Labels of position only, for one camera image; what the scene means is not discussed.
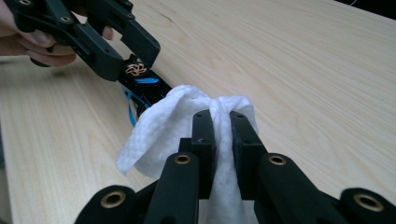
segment robotic hand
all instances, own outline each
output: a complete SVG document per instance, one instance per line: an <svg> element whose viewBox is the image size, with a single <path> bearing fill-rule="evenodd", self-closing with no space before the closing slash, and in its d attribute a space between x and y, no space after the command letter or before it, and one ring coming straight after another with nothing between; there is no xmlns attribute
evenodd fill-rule
<svg viewBox="0 0 396 224"><path fill-rule="evenodd" d="M119 81L127 99L132 101L129 109L133 125L135 118L171 90L150 69L160 44L134 19L133 4L128 0L6 0L6 3L21 31L40 30L53 35L58 44L70 46L99 77ZM80 23L70 13L75 6L88 12L86 23ZM129 59L122 59L102 38L106 26L122 35L121 41L131 50Z"/></svg>

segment brass insert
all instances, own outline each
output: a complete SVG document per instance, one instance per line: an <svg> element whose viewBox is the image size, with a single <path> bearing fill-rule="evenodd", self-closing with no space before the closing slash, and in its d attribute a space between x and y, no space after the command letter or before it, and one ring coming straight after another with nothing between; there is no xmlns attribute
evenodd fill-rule
<svg viewBox="0 0 396 224"><path fill-rule="evenodd" d="M175 162L177 164L187 164L191 161L191 157L188 155L179 155L175 157Z"/></svg>
<svg viewBox="0 0 396 224"><path fill-rule="evenodd" d="M104 208L114 208L122 204L125 201L125 199L126 199L125 192L121 190L115 190L105 195L102 198L100 204Z"/></svg>
<svg viewBox="0 0 396 224"><path fill-rule="evenodd" d="M268 158L268 160L275 165L284 165L286 164L286 160L283 159L283 157L280 156L272 156L270 158Z"/></svg>
<svg viewBox="0 0 396 224"><path fill-rule="evenodd" d="M353 199L358 205L373 212L381 212L384 210L384 205L371 195L359 193L355 194Z"/></svg>

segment blue component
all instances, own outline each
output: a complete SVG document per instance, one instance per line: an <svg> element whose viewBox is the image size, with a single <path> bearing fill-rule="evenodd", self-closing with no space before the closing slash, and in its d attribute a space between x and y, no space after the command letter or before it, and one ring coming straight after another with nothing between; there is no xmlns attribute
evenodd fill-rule
<svg viewBox="0 0 396 224"><path fill-rule="evenodd" d="M146 109L149 108L149 105L146 104L146 102L144 102L142 98L131 92L128 88L122 86L122 89L124 90L125 97L128 101L129 120L131 121L132 126L135 126L138 118L135 118L134 113L132 112L131 104L133 104L134 102L131 102L131 98L134 97L135 99L137 99L145 106Z"/></svg>
<svg viewBox="0 0 396 224"><path fill-rule="evenodd" d="M135 81L139 84L155 84L160 80L155 77L144 77L144 78L137 78Z"/></svg>

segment wood grain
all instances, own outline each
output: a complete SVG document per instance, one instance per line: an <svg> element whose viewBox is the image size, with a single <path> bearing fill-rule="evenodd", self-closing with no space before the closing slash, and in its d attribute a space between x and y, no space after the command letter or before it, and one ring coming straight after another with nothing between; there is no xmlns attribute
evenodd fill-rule
<svg viewBox="0 0 396 224"><path fill-rule="evenodd" d="M269 151L334 197L363 187L396 203L396 23L314 0L133 1L162 45L154 70L212 97L246 95ZM113 46L127 56L119 41ZM132 128L118 83L82 61L0 59L0 119L14 223L72 223L108 185Z"/></svg>

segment finger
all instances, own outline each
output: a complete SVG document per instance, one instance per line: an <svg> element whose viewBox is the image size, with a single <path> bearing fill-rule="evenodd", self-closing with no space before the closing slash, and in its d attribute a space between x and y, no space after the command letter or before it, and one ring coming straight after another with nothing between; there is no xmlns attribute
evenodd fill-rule
<svg viewBox="0 0 396 224"><path fill-rule="evenodd" d="M60 67L72 63L76 59L76 54L66 56L50 56L40 54L31 50L26 51L26 54L32 59L53 67Z"/></svg>
<svg viewBox="0 0 396 224"><path fill-rule="evenodd" d="M26 54L26 49L15 39L19 35L0 37L0 56L16 56Z"/></svg>
<svg viewBox="0 0 396 224"><path fill-rule="evenodd" d="M29 40L33 44L42 48L49 48L56 42L55 39L52 37L52 35L49 35L39 30L35 30L32 33L24 33L24 32L19 32L19 33L25 39Z"/></svg>
<svg viewBox="0 0 396 224"><path fill-rule="evenodd" d="M103 29L102 32L102 36L107 40L112 40L113 35L114 35L113 29L109 26L105 26L105 29Z"/></svg>
<svg viewBox="0 0 396 224"><path fill-rule="evenodd" d="M52 52L48 52L47 48L42 48L38 45L35 45L28 40L24 38L18 38L17 42L20 43L24 48L29 49L31 51L40 53L40 54L46 54L46 55L52 55L52 56L64 56L64 55L70 55L70 54L75 54L73 49L68 46L62 46L62 45L52 45Z"/></svg>

